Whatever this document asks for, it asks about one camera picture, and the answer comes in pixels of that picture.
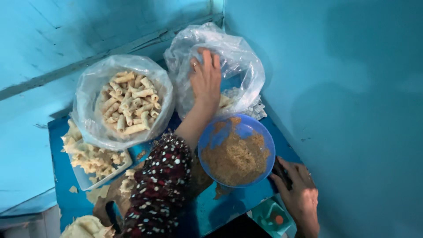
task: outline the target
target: sleeve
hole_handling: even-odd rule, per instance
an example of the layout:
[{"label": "sleeve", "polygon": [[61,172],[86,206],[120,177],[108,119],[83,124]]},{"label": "sleeve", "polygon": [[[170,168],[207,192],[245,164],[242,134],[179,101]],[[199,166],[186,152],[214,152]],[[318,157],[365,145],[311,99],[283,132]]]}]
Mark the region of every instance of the sleeve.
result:
[{"label": "sleeve", "polygon": [[164,136],[153,149],[137,182],[125,215],[123,237],[169,237],[191,180],[191,149],[174,135]]}]

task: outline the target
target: right hand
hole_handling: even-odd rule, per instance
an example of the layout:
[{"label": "right hand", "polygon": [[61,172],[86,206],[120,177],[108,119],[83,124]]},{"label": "right hand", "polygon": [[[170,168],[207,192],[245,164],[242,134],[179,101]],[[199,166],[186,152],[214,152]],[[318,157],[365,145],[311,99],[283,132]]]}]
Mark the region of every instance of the right hand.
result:
[{"label": "right hand", "polygon": [[280,164],[287,170],[292,180],[292,190],[288,191],[282,179],[271,174],[270,177],[279,190],[280,197],[289,214],[297,224],[298,233],[306,238],[317,238],[320,230],[317,222],[317,196],[319,192],[303,164],[291,163],[277,156]]}]

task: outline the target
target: blue bowl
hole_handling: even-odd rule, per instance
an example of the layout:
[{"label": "blue bowl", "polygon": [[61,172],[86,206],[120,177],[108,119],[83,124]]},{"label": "blue bowl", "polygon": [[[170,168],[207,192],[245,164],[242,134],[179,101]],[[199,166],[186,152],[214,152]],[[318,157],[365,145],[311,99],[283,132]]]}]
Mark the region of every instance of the blue bowl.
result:
[{"label": "blue bowl", "polygon": [[[267,164],[266,164],[266,171],[262,173],[256,180],[241,184],[237,186],[229,186],[226,185],[220,181],[218,181],[211,173],[210,168],[203,161],[201,158],[201,152],[204,148],[208,146],[209,143],[211,143],[211,149],[215,148],[215,146],[220,145],[225,138],[229,136],[229,133],[231,131],[232,123],[229,120],[230,117],[239,117],[241,118],[241,122],[235,127],[235,133],[237,133],[241,139],[244,139],[248,136],[253,135],[253,131],[255,130],[257,133],[263,135],[264,137],[264,146],[265,148],[269,149],[270,155],[267,157]],[[214,131],[214,124],[216,122],[226,122],[226,125],[224,128],[220,129],[220,131],[216,134],[213,133]],[[272,171],[273,164],[275,163],[275,144],[273,142],[272,136],[270,135],[269,131],[256,119],[246,116],[243,114],[234,114],[234,115],[227,115],[227,116],[220,116],[212,120],[207,127],[205,128],[203,134],[200,137],[200,140],[198,141],[198,157],[200,158],[200,163],[203,166],[204,171],[216,182],[232,188],[246,188],[249,186],[253,186],[263,179],[265,179],[270,172]]]}]

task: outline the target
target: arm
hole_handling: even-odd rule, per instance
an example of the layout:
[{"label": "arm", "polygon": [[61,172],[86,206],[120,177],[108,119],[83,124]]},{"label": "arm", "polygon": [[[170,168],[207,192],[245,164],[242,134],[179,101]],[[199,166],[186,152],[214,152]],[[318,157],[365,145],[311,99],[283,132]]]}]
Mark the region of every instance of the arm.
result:
[{"label": "arm", "polygon": [[195,104],[174,134],[164,136],[152,150],[142,170],[134,174],[131,207],[125,215],[123,237],[169,237],[178,226],[177,216],[191,180],[191,148],[197,142],[220,100],[219,57],[201,51],[204,64],[192,59],[190,75]]},{"label": "arm", "polygon": [[279,190],[280,197],[297,225],[296,238],[317,238],[320,225],[317,221],[317,196],[319,192],[303,164],[290,163],[277,156],[292,180],[292,190],[288,191],[282,179],[271,174]]}]

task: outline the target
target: plastic container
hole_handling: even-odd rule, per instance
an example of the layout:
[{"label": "plastic container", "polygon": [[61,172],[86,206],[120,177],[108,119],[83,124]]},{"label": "plastic container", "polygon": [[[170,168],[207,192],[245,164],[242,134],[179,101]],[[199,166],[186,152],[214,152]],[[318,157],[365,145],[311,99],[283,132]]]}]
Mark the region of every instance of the plastic container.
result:
[{"label": "plastic container", "polygon": [[[262,149],[269,149],[269,156],[267,157],[267,163],[266,163],[266,171],[262,173],[256,180],[241,184],[237,186],[229,186],[226,185],[220,181],[218,181],[211,173],[209,166],[202,160],[201,158],[201,152],[204,148],[206,148],[211,143],[211,148],[213,149],[217,145],[220,145],[225,138],[229,136],[230,131],[232,130],[232,123],[229,120],[230,117],[239,117],[241,118],[241,122],[235,127],[235,133],[237,133],[241,139],[244,139],[248,136],[253,135],[253,131],[255,130],[257,133],[261,134],[264,137],[264,148]],[[226,125],[224,128],[220,129],[220,131],[216,134],[214,134],[214,124],[216,122],[226,122]],[[203,166],[204,171],[216,182],[232,188],[246,188],[249,186],[253,186],[263,179],[265,179],[270,172],[272,171],[273,164],[275,163],[275,144],[273,142],[272,136],[270,135],[269,131],[256,119],[246,116],[244,114],[233,114],[233,115],[226,115],[226,116],[219,116],[212,120],[207,127],[205,128],[203,134],[200,137],[200,140],[198,141],[198,157],[200,158],[200,163]]]},{"label": "plastic container", "polygon": [[[76,142],[76,144],[82,143],[83,140],[79,140]],[[84,169],[81,168],[80,165],[73,167],[72,165],[72,169],[74,170],[75,173],[75,177],[77,178],[78,184],[81,188],[82,191],[86,191],[86,190],[91,190],[91,189],[95,189],[100,187],[101,185],[105,184],[107,181],[109,181],[110,179],[114,178],[116,175],[120,174],[121,172],[125,171],[125,169],[129,168],[129,166],[132,165],[132,159],[131,159],[131,155],[129,155],[128,150],[123,150],[123,152],[125,152],[125,158],[124,158],[124,163],[123,165],[121,165],[119,168],[117,168],[117,166],[114,166],[114,168],[116,169],[116,171],[114,171],[113,173],[109,174],[108,176],[104,177],[102,180],[96,182],[95,184],[93,184],[91,182],[91,180],[89,180],[90,177],[95,176],[95,173],[89,173],[86,174],[84,172]],[[73,154],[68,154],[69,155],[69,159],[72,162],[72,155]]]},{"label": "plastic container", "polygon": [[[274,238],[280,238],[292,224],[286,211],[272,198],[251,209],[251,212],[252,219]],[[283,222],[278,224],[275,216],[281,216]]]}]

